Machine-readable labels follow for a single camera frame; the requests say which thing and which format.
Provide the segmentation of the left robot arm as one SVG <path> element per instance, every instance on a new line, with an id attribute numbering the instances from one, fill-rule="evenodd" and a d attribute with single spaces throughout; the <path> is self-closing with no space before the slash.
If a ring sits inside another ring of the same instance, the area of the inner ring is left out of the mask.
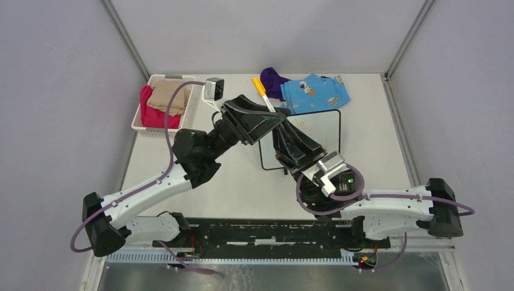
<path id="1" fill-rule="evenodd" d="M 238 143 L 254 145 L 290 114 L 284 108 L 270 111 L 239 95 L 223 103 L 221 118 L 213 123 L 212 131 L 179 130 L 169 142 L 170 164 L 161 173 L 118 193 L 87 195 L 82 219 L 93 254 L 103 257 L 129 244 L 154 241 L 185 246 L 190 241 L 190 227 L 181 213 L 160 218 L 141 213 L 207 183 L 221 166 L 217 158 Z"/>

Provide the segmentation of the white marker pen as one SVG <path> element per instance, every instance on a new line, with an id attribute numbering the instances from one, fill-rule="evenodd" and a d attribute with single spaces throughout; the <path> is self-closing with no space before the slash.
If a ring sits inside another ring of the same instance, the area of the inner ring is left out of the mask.
<path id="1" fill-rule="evenodd" d="M 262 95 L 261 96 L 262 100 L 264 101 L 265 103 L 265 106 L 268 108 L 268 110 L 270 112 L 276 112 L 274 106 L 272 105 L 272 103 L 269 101 L 268 97 L 266 94 Z"/>

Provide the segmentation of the white whiteboard black frame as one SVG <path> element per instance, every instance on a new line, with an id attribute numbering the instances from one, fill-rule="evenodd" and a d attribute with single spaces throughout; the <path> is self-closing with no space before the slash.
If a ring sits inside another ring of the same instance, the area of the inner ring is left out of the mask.
<path id="1" fill-rule="evenodd" d="M 328 153 L 341 150 L 341 112 L 339 110 L 295 114 L 287 119 L 297 129 L 321 144 Z M 275 157 L 272 132 L 259 141 L 259 154 L 263 170 L 284 169 Z"/>

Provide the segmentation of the yellow marker cap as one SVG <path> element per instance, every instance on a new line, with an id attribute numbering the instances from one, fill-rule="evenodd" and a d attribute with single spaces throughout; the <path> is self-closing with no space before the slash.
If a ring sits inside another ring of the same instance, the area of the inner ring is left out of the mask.
<path id="1" fill-rule="evenodd" d="M 261 97 L 266 96 L 266 90 L 258 77 L 252 78 L 252 83 Z"/>

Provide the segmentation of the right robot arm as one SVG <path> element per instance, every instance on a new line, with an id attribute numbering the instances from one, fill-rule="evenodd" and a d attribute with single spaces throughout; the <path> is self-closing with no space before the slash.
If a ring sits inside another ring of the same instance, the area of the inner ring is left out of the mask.
<path id="1" fill-rule="evenodd" d="M 321 221 L 353 221 L 350 240 L 357 247 L 415 230 L 461 237 L 461 217 L 474 214 L 441 178 L 411 188 L 367 189 L 363 174 L 337 150 L 328 152 L 290 121 L 272 130 L 272 140 L 277 160 L 296 179 L 300 207 Z"/>

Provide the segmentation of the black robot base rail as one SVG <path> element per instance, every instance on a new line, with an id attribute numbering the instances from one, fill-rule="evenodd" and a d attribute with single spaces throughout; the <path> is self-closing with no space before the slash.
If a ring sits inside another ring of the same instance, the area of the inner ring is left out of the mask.
<path id="1" fill-rule="evenodd" d="M 329 262 L 343 251 L 388 249 L 388 238 L 365 238 L 361 219 L 180 218 L 185 230 L 163 245 L 185 250 L 183 258 L 235 259 L 247 262 Z"/>

